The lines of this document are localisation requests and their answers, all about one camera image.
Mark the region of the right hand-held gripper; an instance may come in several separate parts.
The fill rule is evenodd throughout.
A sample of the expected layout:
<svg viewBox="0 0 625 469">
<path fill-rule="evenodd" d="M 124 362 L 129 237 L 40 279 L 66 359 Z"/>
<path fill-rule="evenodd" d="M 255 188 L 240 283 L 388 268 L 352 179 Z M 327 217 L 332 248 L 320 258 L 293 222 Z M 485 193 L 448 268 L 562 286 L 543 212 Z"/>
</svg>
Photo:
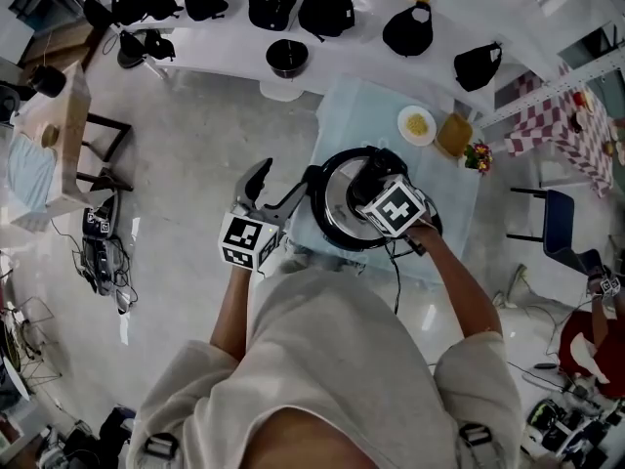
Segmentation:
<svg viewBox="0 0 625 469">
<path fill-rule="evenodd" d="M 425 217 L 430 213 L 425 195 L 403 175 L 387 179 L 382 190 L 357 211 L 389 238 L 401 237 L 413 226 L 434 226 Z"/>
</svg>

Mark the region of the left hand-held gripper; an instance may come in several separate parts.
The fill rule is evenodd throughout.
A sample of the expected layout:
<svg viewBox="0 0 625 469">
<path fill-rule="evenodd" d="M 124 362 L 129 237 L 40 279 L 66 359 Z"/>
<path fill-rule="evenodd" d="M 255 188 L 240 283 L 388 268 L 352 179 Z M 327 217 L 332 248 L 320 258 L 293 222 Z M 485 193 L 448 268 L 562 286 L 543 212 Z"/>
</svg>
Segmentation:
<svg viewBox="0 0 625 469">
<path fill-rule="evenodd" d="M 289 219 L 307 194 L 308 183 L 300 182 L 275 205 L 255 209 L 265 186 L 273 159 L 252 165 L 237 181 L 230 211 L 224 216 L 219 234 L 219 252 L 225 263 L 259 271 L 278 246 Z"/>
</svg>

